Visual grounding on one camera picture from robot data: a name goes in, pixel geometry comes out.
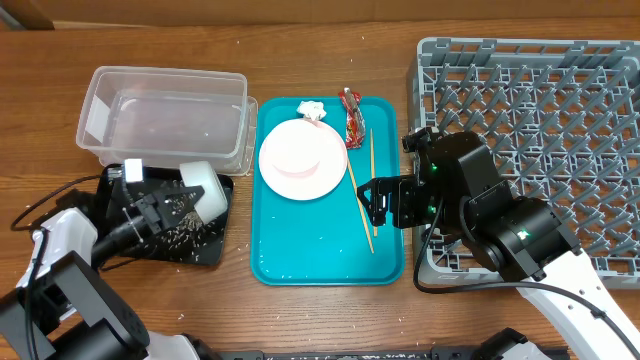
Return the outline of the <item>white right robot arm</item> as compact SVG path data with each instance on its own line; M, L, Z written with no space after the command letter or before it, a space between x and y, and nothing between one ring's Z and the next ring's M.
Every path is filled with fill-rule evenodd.
M414 267L419 269L435 232L458 236L476 263L496 272L493 282L427 287L440 295L515 289L582 359L636 359L639 331L595 272L577 235L552 207L516 197L474 132L444 135L422 128L403 139L418 157L416 174L377 177L357 189L370 223L388 219L399 229L424 226Z

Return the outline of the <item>rice and food leftovers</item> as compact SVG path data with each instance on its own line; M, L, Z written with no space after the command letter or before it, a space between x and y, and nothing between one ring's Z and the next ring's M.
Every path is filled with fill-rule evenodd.
M166 262L215 266L222 257L229 209L208 224L196 211L189 213L177 227L154 237L159 253L150 258Z

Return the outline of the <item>red snack wrapper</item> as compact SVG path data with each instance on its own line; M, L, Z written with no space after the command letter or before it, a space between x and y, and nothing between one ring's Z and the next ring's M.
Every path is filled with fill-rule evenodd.
M347 149L360 148L366 137L366 122L360 109L361 95L345 87L339 98L345 108L346 117L346 137Z

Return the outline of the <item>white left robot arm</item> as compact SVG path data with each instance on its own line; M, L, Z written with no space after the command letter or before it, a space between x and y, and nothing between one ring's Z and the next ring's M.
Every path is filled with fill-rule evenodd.
M24 278L1 299L1 334L23 359L214 359L190 335L146 329L97 269L145 235L168 230L207 200L200 186L156 190L125 207L105 231L110 190L71 190L30 232L35 253Z

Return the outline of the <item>white napkin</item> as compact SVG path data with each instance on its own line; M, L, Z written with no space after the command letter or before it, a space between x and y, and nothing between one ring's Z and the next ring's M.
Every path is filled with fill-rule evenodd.
M311 121L320 121L326 116L324 103L319 101L301 101L297 112Z

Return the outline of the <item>grey bowl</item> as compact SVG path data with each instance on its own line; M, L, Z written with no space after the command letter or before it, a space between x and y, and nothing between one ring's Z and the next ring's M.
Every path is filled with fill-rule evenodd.
M182 163L179 165L179 171L187 187L200 186L204 191L194 205L204 224L212 222L227 211L228 203L224 189L209 162Z

